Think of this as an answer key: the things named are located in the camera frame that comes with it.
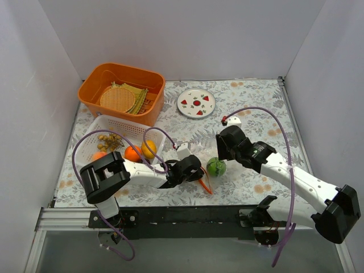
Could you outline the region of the dark fake plum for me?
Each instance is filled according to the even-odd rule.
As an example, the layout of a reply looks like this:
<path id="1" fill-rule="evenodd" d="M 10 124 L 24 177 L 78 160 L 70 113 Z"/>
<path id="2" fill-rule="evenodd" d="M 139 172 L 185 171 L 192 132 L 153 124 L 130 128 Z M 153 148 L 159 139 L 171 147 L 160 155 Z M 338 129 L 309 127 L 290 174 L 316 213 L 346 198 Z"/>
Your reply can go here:
<path id="1" fill-rule="evenodd" d="M 146 160 L 140 160 L 139 163 L 142 163 L 142 164 L 150 164 L 150 161 L 148 159 L 146 159 Z"/>

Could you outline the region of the orange fake tangerine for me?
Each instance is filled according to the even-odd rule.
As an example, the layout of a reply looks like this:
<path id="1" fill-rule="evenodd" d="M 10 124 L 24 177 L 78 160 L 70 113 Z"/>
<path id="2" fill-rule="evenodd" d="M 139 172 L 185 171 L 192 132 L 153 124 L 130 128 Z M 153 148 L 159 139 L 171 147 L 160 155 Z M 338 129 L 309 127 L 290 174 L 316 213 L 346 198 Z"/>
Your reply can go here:
<path id="1" fill-rule="evenodd" d="M 125 149 L 124 158 L 131 162 L 139 163 L 141 161 L 141 154 L 142 150 L 138 146 L 135 146 L 135 149 L 128 146 Z"/>

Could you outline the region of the fake peach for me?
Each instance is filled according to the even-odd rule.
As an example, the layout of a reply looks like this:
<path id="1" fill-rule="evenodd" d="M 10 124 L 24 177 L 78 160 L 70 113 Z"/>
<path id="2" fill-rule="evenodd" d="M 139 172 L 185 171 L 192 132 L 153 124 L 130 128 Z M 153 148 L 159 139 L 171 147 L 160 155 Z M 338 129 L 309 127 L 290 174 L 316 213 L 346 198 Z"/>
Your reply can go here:
<path id="1" fill-rule="evenodd" d="M 92 161 L 96 161 L 96 160 L 104 157 L 105 155 L 107 155 L 107 152 L 105 152 L 105 151 L 98 151 L 95 154 L 93 154 Z"/>

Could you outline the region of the brown fake longan cluster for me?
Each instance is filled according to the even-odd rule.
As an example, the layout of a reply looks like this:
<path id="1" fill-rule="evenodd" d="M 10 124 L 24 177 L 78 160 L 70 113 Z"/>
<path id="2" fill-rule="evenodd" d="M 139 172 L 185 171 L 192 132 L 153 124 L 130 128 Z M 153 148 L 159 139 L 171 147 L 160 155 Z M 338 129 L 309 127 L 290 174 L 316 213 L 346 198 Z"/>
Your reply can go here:
<path id="1" fill-rule="evenodd" d="M 113 152 L 125 146 L 122 138 L 115 133 L 109 133 L 108 135 L 101 134 L 97 137 L 97 140 L 97 148 L 103 152 Z"/>

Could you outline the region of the yellow fake lemon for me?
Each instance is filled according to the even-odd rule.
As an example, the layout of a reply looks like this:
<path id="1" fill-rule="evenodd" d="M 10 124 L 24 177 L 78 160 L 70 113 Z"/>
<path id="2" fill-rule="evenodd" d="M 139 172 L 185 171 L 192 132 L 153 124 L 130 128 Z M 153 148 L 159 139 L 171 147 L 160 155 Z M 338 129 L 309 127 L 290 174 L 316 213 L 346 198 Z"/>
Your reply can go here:
<path id="1" fill-rule="evenodd" d="M 146 140 L 141 145 L 143 156 L 147 159 L 153 159 L 157 152 L 155 143 L 152 140 Z"/>

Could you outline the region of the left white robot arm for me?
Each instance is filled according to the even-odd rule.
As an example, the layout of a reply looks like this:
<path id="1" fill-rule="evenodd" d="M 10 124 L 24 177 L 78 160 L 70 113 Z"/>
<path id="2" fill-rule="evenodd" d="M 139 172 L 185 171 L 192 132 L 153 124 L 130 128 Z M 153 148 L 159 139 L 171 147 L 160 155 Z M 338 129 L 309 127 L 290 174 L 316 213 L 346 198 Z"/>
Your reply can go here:
<path id="1" fill-rule="evenodd" d="M 204 171 L 195 155 L 169 160 L 165 166 L 147 166 L 124 159 L 120 152 L 112 152 L 82 167 L 80 176 L 87 202 L 95 205 L 102 222 L 113 228 L 121 220 L 114 194 L 125 185 L 169 189 L 201 179 Z"/>

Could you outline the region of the green fake watermelon ball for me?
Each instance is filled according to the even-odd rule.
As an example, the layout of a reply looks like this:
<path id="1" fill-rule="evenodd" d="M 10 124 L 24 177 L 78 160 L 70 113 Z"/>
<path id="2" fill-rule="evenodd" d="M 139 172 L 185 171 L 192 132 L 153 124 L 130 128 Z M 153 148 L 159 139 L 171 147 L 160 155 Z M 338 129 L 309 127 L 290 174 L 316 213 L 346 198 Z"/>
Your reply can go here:
<path id="1" fill-rule="evenodd" d="M 226 172 L 226 163 L 218 157 L 213 157 L 208 160 L 206 170 L 211 176 L 220 177 Z"/>

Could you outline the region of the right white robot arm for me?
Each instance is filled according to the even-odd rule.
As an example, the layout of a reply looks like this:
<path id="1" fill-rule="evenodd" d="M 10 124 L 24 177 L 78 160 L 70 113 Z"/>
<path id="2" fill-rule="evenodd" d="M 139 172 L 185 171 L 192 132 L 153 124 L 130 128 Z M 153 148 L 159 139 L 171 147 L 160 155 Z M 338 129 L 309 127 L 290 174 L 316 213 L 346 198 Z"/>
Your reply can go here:
<path id="1" fill-rule="evenodd" d="M 349 185 L 326 183 L 288 161 L 264 142 L 250 142 L 236 125 L 216 135 L 219 160 L 235 160 L 243 167 L 281 183 L 305 200 L 291 205 L 276 196 L 264 198 L 248 214 L 257 224 L 270 226 L 275 221 L 293 222 L 316 229 L 328 241 L 341 244 L 361 217 L 357 191 Z"/>

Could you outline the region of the clear zip top bag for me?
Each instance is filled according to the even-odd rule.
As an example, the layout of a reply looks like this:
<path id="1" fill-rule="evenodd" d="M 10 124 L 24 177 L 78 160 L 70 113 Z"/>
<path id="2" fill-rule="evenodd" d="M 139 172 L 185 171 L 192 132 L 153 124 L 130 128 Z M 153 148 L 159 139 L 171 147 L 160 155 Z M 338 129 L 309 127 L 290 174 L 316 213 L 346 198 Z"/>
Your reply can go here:
<path id="1" fill-rule="evenodd" d="M 210 159 L 217 157 L 216 144 L 214 142 L 191 142 L 189 145 L 191 153 L 196 155 L 201 162 L 203 177 L 198 180 L 198 183 L 208 196 L 212 196 L 217 193 L 220 178 L 214 176 L 208 170 L 207 165 Z"/>

